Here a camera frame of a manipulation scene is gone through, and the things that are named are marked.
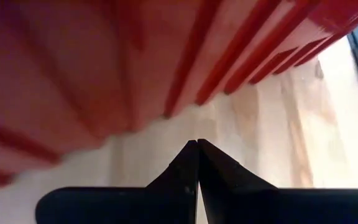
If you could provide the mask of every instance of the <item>wooden floor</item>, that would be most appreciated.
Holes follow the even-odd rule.
[[[358,74],[347,40],[258,85],[19,176],[0,189],[0,214],[7,214],[0,223],[32,223],[39,198],[59,187],[143,187],[198,138],[277,187],[358,188]],[[206,223],[198,205],[198,223]]]

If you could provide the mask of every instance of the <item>wooden surface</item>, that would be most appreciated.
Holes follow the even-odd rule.
[[[0,214],[7,214],[0,223],[32,223],[38,199],[59,187],[146,186],[197,138],[277,187],[358,188],[358,72],[347,40],[258,85],[21,175],[0,189]],[[198,206],[198,223],[206,223],[201,197]]]

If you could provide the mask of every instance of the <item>red plastic object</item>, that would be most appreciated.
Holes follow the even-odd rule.
[[[357,25],[353,0],[0,2],[0,185],[301,65]]]

